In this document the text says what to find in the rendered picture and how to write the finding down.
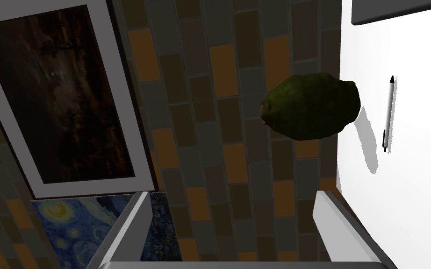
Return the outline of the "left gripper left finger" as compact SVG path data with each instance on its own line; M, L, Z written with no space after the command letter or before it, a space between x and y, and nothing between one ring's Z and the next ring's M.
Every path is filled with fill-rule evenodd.
M134 265L139 262L151 222L149 192L135 193L86 269L116 269L117 263Z

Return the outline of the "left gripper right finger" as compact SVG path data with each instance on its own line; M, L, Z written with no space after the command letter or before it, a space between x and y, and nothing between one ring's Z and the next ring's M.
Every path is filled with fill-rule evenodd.
M316 193L312 216L332 262L351 269L398 269L330 191Z

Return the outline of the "blue starry night painting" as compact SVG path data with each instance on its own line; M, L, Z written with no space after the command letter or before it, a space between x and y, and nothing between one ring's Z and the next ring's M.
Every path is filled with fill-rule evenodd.
M131 194L34 200L38 215L62 269L86 269ZM182 261L167 194L150 193L152 222L141 261Z

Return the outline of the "dark green avocado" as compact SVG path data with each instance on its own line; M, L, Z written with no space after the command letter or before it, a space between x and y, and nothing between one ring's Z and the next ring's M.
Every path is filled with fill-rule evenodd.
M353 81L328 73L293 75L261 101L263 124L296 141L318 140L340 133L361 110Z

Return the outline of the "grey pen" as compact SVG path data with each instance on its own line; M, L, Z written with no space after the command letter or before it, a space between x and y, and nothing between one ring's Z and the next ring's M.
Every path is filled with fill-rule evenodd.
M390 78L390 82L389 82L387 116L386 116L385 129L384 129L384 133L383 133L382 147L383 147L384 152L386 152L387 148L388 148L388 136L389 136L390 122L391 122L391 111L392 111L392 105L393 105L394 87L395 87L395 78L392 75Z

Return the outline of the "white-framed dark picture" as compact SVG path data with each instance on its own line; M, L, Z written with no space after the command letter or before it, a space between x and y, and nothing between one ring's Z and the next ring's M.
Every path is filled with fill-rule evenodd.
M158 188L115 0L0 0L0 127L35 199Z

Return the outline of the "dark grey flat object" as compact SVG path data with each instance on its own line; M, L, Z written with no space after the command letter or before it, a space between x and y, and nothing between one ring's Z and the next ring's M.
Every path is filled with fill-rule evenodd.
M431 0L352 0L354 26L387 20L431 9Z

